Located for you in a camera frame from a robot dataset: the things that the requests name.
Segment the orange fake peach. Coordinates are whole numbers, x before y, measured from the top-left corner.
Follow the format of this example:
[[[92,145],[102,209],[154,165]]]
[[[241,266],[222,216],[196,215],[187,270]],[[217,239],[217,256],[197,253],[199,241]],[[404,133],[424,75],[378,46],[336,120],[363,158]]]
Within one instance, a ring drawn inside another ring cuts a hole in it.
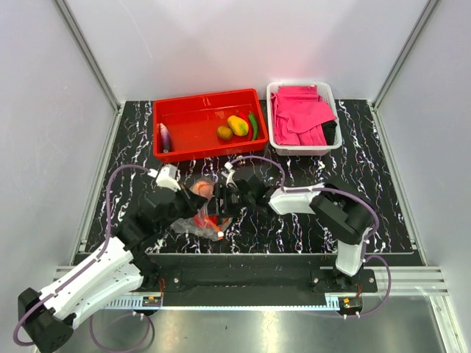
[[[199,180],[194,183],[192,192],[203,196],[206,199],[211,199],[213,197],[213,183],[207,182],[205,180]]]

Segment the red fake apple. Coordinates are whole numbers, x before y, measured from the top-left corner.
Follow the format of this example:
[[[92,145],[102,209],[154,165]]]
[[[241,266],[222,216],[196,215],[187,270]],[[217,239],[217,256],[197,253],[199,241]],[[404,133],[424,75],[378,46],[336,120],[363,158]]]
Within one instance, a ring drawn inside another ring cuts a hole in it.
[[[215,229],[219,231],[218,217],[216,215],[195,215],[194,223],[201,229]]]

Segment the clear zip top bag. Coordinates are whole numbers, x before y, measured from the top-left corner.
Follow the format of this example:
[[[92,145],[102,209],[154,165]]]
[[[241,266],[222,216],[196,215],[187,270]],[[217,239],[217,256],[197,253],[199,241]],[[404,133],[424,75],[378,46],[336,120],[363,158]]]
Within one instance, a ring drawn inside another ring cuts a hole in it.
[[[208,178],[198,179],[192,186],[191,191],[196,195],[210,200],[213,196],[215,183]],[[211,241],[220,241],[224,237],[224,231],[232,223],[232,218],[220,218],[217,215],[208,214],[207,202],[202,209],[193,217],[176,220],[171,229],[176,233],[188,233]]]

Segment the yellow green fake mango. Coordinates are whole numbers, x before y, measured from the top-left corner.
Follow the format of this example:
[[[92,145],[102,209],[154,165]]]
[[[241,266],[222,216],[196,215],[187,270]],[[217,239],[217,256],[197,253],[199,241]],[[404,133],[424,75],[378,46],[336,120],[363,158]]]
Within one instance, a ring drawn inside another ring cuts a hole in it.
[[[244,137],[249,133],[249,125],[243,119],[237,115],[232,115],[227,119],[229,128],[233,131],[233,134],[239,137]]]

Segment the purple fake eggplant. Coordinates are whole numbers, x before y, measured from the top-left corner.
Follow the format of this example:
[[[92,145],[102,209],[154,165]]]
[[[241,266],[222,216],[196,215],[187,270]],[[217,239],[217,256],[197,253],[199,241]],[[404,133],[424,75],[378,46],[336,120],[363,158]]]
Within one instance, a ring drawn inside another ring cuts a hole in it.
[[[159,123],[160,150],[169,153],[172,150],[171,135],[165,124]]]

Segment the green fake chili pepper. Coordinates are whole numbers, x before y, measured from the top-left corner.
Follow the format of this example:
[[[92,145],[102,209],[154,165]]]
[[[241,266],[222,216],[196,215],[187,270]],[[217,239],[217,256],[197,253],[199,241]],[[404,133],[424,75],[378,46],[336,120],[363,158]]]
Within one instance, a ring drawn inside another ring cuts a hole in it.
[[[259,133],[257,118],[255,117],[254,113],[250,112],[248,115],[248,119],[252,126],[252,140],[257,140]]]

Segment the red fake chili pepper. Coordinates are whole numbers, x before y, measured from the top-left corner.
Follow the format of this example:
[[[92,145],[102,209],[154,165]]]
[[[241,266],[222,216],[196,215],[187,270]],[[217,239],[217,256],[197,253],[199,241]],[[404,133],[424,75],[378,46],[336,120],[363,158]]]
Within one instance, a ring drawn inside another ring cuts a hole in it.
[[[238,110],[236,116],[238,117],[238,127],[236,129],[238,136],[252,140],[253,128],[248,115]]]

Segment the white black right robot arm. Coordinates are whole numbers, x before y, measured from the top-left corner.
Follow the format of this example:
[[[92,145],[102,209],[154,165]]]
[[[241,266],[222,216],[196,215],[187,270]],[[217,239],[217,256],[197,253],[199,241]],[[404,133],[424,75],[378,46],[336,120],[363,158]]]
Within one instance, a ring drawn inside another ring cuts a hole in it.
[[[350,185],[338,181],[275,187],[252,176],[217,184],[207,210],[209,215],[231,218],[245,207],[264,215],[315,215],[337,240],[336,287],[347,292],[359,285],[366,241],[376,232],[379,220],[369,202]]]

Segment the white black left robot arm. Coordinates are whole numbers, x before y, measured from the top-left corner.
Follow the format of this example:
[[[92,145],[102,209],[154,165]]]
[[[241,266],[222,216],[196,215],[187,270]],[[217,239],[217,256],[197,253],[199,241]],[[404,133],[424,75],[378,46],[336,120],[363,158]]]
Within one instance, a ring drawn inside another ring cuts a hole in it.
[[[129,211],[114,235],[66,275],[18,296],[18,323],[13,339],[24,329],[40,352],[55,352],[87,318],[120,295],[153,290],[159,267],[146,249],[178,219],[193,218],[207,199],[180,188],[157,188]]]

